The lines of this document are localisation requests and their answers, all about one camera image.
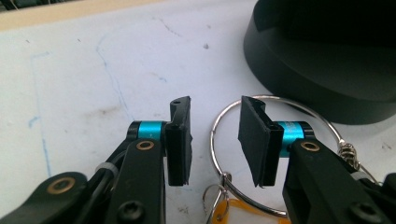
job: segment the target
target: black plastic arm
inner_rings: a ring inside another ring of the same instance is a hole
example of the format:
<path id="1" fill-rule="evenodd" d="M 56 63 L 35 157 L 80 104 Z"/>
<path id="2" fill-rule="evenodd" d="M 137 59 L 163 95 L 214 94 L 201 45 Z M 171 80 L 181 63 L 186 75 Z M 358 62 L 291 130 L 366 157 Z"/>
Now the black plastic arm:
<path id="1" fill-rule="evenodd" d="M 0 223 L 71 223 L 87 199 L 85 175 L 63 173 L 41 183 L 25 203 L 0 219 Z"/>
<path id="2" fill-rule="evenodd" d="M 283 197 L 293 224 L 392 223 L 346 163 L 316 139 L 292 144 Z"/>
<path id="3" fill-rule="evenodd" d="M 104 223 L 163 224 L 164 208 L 161 143 L 137 139 L 128 146 Z"/>

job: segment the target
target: black plastic clip jaw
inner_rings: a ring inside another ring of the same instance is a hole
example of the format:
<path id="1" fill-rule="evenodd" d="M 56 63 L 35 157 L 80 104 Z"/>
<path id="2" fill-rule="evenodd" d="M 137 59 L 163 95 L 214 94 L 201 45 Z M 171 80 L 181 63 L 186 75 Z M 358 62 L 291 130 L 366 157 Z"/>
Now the black plastic clip jaw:
<path id="1" fill-rule="evenodd" d="M 242 96 L 238 139 L 254 185 L 273 186 L 284 129 L 265 114 L 263 101 Z"/>
<path id="2" fill-rule="evenodd" d="M 191 126 L 189 96 L 171 102 L 172 121 L 165 125 L 165 148 L 169 186 L 188 184 L 191 169 Z"/>

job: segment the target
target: white table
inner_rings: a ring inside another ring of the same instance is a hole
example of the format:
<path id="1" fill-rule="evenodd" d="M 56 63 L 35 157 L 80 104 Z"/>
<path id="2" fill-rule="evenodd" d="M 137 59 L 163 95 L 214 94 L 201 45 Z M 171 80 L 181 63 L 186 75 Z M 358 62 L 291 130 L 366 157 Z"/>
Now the white table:
<path id="1" fill-rule="evenodd" d="M 202 194 L 218 182 L 208 152 L 212 122 L 241 95 L 269 93 L 250 72 L 243 52 L 255 2 L 165 1 L 3 29 L 0 217 L 51 175 L 92 176 L 133 120 L 169 120 L 169 103 L 189 95 L 191 179 L 188 186 L 166 188 L 167 222 L 204 223 Z M 284 105 L 267 107 L 274 120 L 310 121 L 317 137 L 334 148 L 319 122 Z M 396 170 L 395 123 L 393 116 L 372 125 L 336 124 L 379 180 Z M 285 209 L 281 189 L 287 160 L 281 160 L 274 188 L 254 189 L 237 125 L 234 111 L 219 127 L 220 164 L 242 191 Z M 275 223 L 233 209 L 230 223 L 242 222 Z"/>

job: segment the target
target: scratches on surface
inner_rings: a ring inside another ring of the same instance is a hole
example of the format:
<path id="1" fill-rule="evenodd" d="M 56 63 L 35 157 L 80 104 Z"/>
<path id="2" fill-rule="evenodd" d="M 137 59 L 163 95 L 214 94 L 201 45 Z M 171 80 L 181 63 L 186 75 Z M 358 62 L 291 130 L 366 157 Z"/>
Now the scratches on surface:
<path id="1" fill-rule="evenodd" d="M 120 110 L 122 110 L 121 105 L 110 106 L 107 108 L 101 108 L 101 109 L 89 112 L 89 113 L 85 114 L 84 117 L 86 119 L 91 119 L 91 118 L 104 119 L 105 117 L 109 117 L 109 116 L 117 113 Z"/>
<path id="2" fill-rule="evenodd" d="M 165 77 L 161 77 L 160 75 L 158 75 L 157 73 L 153 73 L 153 72 L 151 72 L 151 73 L 149 73 L 150 75 L 152 75 L 152 76 L 154 76 L 154 77 L 156 77 L 156 78 L 158 78 L 158 80 L 160 80 L 161 82 L 168 82 L 168 80 L 165 78 Z"/>
<path id="3" fill-rule="evenodd" d="M 180 206 L 177 210 L 178 210 L 179 213 L 183 213 L 183 214 L 186 214 L 186 215 L 189 214 L 189 207 L 187 205 Z"/>
<path id="4" fill-rule="evenodd" d="M 169 31 L 171 34 L 176 35 L 178 37 L 182 37 L 181 34 L 179 34 L 178 32 L 176 32 L 175 30 L 173 30 L 162 18 L 155 18 L 153 17 L 152 19 L 156 20 L 156 21 L 160 21 L 163 26 L 166 28 L 167 31 Z"/>
<path id="5" fill-rule="evenodd" d="M 392 150 L 393 148 L 390 146 L 390 145 L 388 145 L 387 143 L 382 143 L 382 149 L 384 149 L 384 150 Z"/>

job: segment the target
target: brass rivet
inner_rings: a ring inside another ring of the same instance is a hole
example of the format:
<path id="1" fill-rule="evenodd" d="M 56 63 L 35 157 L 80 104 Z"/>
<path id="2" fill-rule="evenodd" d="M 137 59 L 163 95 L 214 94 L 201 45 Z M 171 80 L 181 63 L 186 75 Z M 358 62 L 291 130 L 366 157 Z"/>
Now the brass rivet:
<path id="1" fill-rule="evenodd" d="M 76 184 L 76 179 L 73 177 L 63 177 L 53 181 L 47 188 L 50 194 L 62 194 L 73 188 Z"/>
<path id="2" fill-rule="evenodd" d="M 302 142 L 301 147 L 305 148 L 308 151 L 319 151 L 320 150 L 320 147 L 317 144 L 311 143 L 311 142 Z"/>
<path id="3" fill-rule="evenodd" d="M 150 150 L 154 147 L 154 143 L 151 141 L 142 141 L 136 145 L 136 148 L 139 150 Z"/>

